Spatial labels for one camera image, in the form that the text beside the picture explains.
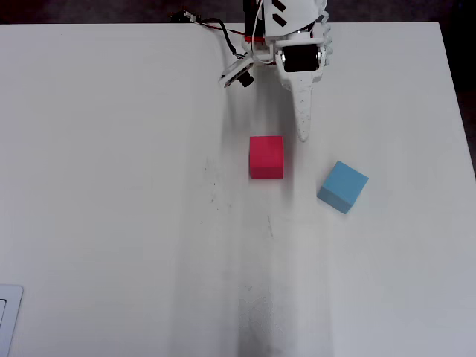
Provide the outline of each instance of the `wire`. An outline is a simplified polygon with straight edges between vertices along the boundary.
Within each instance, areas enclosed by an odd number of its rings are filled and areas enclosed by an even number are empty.
[[[315,0],[316,5],[319,7],[319,0]],[[329,13],[326,11],[326,6],[327,6],[327,0],[322,1],[322,36],[324,37],[324,50],[326,51],[326,62],[325,65],[329,65],[329,56],[334,52],[332,47],[330,47],[330,44],[332,43],[332,37],[329,35],[330,32],[330,25],[327,23],[327,20],[329,19]]]
[[[218,28],[217,26],[208,25],[208,24],[199,24],[198,22],[195,22],[195,23],[198,24],[198,25],[205,26],[207,28],[211,28],[213,30],[221,30],[221,28]],[[231,33],[235,33],[236,35],[246,36],[246,33],[244,33],[244,32],[239,32],[239,31],[236,31],[236,30],[230,30],[229,28],[227,28],[227,31],[231,32]]]
[[[244,56],[242,54],[238,54],[237,53],[237,50],[236,48],[233,46],[233,44],[231,43],[230,41],[230,37],[228,36],[228,31],[225,27],[225,24],[223,23],[222,20],[220,19],[217,19],[215,17],[210,17],[209,19],[205,19],[205,20],[202,20],[199,24],[200,25],[204,25],[204,26],[209,26],[209,25],[206,25],[207,22],[218,22],[220,24],[220,26],[222,27],[222,30],[223,30],[223,33],[225,35],[225,40],[226,40],[226,43],[228,45],[228,47],[230,48],[230,51],[231,53],[236,56],[237,58],[243,58]]]
[[[256,24],[258,23],[258,16],[260,14],[260,10],[261,10],[262,5],[263,5],[263,0],[260,0],[260,4],[258,5],[257,11],[256,11],[256,17],[254,18],[253,33],[251,35],[251,53],[253,54],[253,57],[256,58],[258,61],[260,61],[261,63],[264,63],[265,65],[269,65],[269,64],[274,62],[274,60],[272,58],[271,58],[270,62],[265,62],[265,61],[262,61],[260,58],[258,58],[258,56],[254,55],[254,33],[256,32]]]

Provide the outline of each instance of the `black cable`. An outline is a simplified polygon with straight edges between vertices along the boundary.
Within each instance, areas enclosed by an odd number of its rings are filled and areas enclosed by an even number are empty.
[[[210,22],[218,22],[220,24],[220,26],[222,27],[223,33],[225,35],[226,43],[228,44],[228,47],[230,48],[231,53],[238,58],[243,58],[243,55],[238,54],[236,48],[231,44],[230,37],[228,36],[228,31],[226,30],[226,27],[223,21],[215,17],[210,17],[209,19],[202,20],[200,23],[206,24]]]

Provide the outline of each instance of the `black object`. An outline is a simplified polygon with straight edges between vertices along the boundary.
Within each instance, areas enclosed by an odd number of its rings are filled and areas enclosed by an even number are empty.
[[[245,11],[245,34],[246,36],[253,36],[254,20],[256,19],[256,12],[258,6],[256,0],[243,0],[243,11]],[[257,20],[256,30],[254,35],[256,37],[263,37],[265,34],[265,22],[264,20]]]
[[[319,48],[316,45],[288,46],[283,48],[286,72],[315,71],[319,68]]]
[[[241,76],[237,78],[239,82],[243,85],[243,87],[248,87],[250,84],[254,82],[254,78],[249,74],[248,71],[243,73]]]

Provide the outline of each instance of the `dark floor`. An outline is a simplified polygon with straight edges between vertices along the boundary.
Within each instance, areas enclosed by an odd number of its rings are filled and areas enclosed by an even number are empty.
[[[168,22],[187,6],[203,16],[244,22],[242,0],[0,0],[0,23]],[[445,40],[473,166],[476,170],[476,0],[329,0],[331,22],[438,21]]]

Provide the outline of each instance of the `cube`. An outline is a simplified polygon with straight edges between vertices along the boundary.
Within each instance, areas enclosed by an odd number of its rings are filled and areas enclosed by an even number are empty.
[[[283,178],[284,150],[281,136],[250,138],[250,176],[252,179]]]
[[[352,167],[337,161],[326,182],[319,190],[318,198],[344,214],[356,203],[357,197],[368,181],[368,177]]]

